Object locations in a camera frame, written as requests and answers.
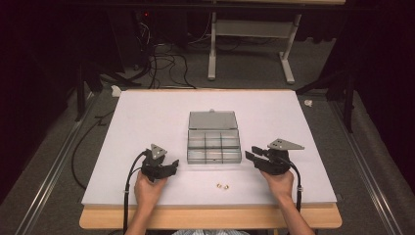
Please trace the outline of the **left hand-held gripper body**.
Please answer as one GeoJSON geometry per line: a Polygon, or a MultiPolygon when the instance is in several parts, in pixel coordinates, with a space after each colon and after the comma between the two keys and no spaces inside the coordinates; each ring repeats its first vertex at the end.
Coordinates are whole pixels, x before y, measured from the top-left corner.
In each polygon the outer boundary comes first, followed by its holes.
{"type": "Polygon", "coordinates": [[[151,182],[167,177],[166,168],[162,165],[166,153],[167,150],[156,144],[145,151],[146,158],[142,162],[141,171],[151,182]]]}

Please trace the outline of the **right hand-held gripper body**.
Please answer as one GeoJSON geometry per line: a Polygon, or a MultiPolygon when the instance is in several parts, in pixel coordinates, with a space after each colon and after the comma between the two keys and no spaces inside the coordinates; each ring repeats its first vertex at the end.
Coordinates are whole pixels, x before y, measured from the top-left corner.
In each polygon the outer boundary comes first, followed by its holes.
{"type": "Polygon", "coordinates": [[[267,145],[268,157],[257,168],[271,175],[280,175],[288,171],[294,164],[289,158],[290,150],[303,150],[302,145],[278,138],[267,145]]]}

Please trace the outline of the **clear plastic compartment box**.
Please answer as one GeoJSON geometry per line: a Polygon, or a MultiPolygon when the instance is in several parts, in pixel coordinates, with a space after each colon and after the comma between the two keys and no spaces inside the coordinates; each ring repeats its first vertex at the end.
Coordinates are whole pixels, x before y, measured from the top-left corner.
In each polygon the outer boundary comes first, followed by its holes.
{"type": "Polygon", "coordinates": [[[191,112],[187,162],[190,165],[239,164],[240,134],[233,111],[191,112]]]}

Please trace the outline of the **person's right hand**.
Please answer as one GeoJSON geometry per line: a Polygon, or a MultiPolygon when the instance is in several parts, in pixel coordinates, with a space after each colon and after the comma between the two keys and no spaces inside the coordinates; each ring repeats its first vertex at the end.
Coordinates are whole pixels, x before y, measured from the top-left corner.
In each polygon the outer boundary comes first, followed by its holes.
{"type": "Polygon", "coordinates": [[[286,171],[280,175],[271,175],[264,171],[261,174],[267,181],[272,195],[280,205],[293,202],[292,191],[294,176],[290,171],[286,171]]]}

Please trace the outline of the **person's left hand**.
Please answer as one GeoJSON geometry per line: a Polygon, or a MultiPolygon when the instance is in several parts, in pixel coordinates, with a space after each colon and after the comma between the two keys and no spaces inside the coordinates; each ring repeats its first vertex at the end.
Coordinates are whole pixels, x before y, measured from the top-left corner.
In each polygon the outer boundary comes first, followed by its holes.
{"type": "Polygon", "coordinates": [[[134,186],[134,193],[139,212],[150,212],[154,209],[159,201],[161,192],[166,182],[166,178],[163,178],[157,182],[152,182],[141,171],[138,172],[137,180],[134,186]]]}

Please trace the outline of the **white table cover board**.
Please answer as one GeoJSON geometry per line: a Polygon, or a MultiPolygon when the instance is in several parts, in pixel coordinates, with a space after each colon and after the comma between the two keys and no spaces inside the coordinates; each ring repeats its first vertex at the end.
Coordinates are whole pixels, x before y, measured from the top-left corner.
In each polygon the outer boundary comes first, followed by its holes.
{"type": "Polygon", "coordinates": [[[188,164],[189,115],[197,111],[233,111],[242,151],[261,149],[281,138],[302,145],[291,161],[306,204],[333,203],[332,184],[321,161],[295,92],[290,90],[129,90],[121,93],[115,113],[82,199],[84,205],[119,206],[137,156],[152,144],[167,150],[168,163],[179,160],[159,200],[162,206],[272,205],[267,183],[252,162],[188,164]]]}

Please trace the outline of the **wooden table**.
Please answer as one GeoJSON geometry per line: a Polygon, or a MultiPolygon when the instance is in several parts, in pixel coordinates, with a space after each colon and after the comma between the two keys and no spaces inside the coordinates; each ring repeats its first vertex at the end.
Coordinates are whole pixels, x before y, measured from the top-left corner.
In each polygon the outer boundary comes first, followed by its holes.
{"type": "MultiPolygon", "coordinates": [[[[301,214],[313,228],[332,229],[342,224],[336,201],[301,203],[301,214]]],[[[79,224],[84,229],[120,228],[123,217],[133,214],[133,207],[84,205],[79,224]]],[[[162,206],[155,209],[153,229],[255,229],[282,228],[285,222],[276,202],[272,205],[235,206],[162,206]]]]}

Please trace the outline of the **person's striped shirt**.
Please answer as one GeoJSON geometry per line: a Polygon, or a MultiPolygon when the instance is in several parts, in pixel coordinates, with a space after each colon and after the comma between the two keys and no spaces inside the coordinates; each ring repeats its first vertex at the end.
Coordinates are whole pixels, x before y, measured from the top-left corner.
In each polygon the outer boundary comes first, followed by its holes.
{"type": "Polygon", "coordinates": [[[246,231],[228,229],[187,229],[177,230],[171,235],[250,235],[246,231]]]}

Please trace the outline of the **black metal stand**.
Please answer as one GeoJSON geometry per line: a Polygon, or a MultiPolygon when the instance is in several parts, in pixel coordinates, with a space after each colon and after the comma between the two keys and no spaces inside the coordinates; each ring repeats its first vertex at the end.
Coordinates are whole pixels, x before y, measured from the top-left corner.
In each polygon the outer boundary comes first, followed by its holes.
{"type": "Polygon", "coordinates": [[[296,94],[302,95],[313,89],[326,88],[326,99],[328,101],[344,101],[343,123],[346,130],[352,132],[351,114],[353,110],[354,82],[355,79],[349,70],[339,70],[297,89],[296,94]]]}
{"type": "Polygon", "coordinates": [[[108,70],[96,63],[89,61],[82,61],[76,71],[76,96],[77,96],[77,118],[80,120],[86,114],[86,98],[85,98],[85,86],[88,86],[89,90],[93,93],[101,93],[104,86],[101,82],[100,75],[107,75],[109,78],[114,79],[122,84],[132,87],[140,86],[140,83],[135,83],[123,76],[108,70]]]}

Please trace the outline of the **dark equipment with red light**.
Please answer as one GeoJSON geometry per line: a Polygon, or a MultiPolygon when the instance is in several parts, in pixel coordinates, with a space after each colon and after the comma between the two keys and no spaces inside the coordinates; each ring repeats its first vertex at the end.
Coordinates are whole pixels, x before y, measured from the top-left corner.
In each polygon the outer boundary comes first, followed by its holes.
{"type": "Polygon", "coordinates": [[[148,11],[132,11],[133,35],[138,46],[137,65],[141,68],[149,63],[154,50],[154,31],[148,11]]]}

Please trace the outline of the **aluminium floor rail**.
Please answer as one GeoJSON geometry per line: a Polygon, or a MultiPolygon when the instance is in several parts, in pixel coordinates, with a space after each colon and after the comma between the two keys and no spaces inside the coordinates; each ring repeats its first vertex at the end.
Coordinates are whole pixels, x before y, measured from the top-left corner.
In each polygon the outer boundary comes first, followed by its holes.
{"type": "Polygon", "coordinates": [[[86,98],[86,108],[84,113],[74,122],[64,144],[62,145],[58,155],[55,157],[45,179],[40,185],[29,209],[27,210],[23,220],[21,221],[15,235],[29,235],[36,224],[38,217],[41,215],[53,189],[65,167],[69,158],[69,151],[72,149],[73,142],[82,127],[86,117],[96,102],[97,96],[90,92],[86,98]]]}
{"type": "Polygon", "coordinates": [[[341,126],[342,132],[344,133],[347,143],[352,151],[353,160],[357,166],[357,171],[360,174],[366,190],[371,198],[371,201],[377,211],[377,214],[382,221],[387,233],[389,235],[402,235],[402,230],[398,225],[396,218],[392,212],[391,206],[381,190],[377,180],[374,177],[368,163],[366,162],[364,155],[354,138],[353,134],[348,131],[343,120],[343,113],[340,105],[337,102],[330,102],[329,106],[335,115],[338,123],[341,126]]]}

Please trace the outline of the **white metal desk frame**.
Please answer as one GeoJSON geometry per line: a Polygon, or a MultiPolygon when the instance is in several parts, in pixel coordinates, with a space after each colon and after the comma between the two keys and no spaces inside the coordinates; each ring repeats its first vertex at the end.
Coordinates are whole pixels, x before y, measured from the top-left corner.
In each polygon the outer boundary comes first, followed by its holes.
{"type": "MultiPolygon", "coordinates": [[[[253,3],[270,5],[271,7],[333,7],[342,6],[346,0],[211,0],[214,5],[220,3],[253,3]]],[[[218,36],[258,37],[286,39],[284,51],[280,51],[279,61],[286,82],[294,84],[295,79],[289,63],[289,55],[294,44],[295,36],[300,26],[302,13],[295,13],[290,20],[224,20],[218,18],[216,12],[210,14],[210,49],[207,66],[207,79],[216,78],[216,39],[218,36]]]]}

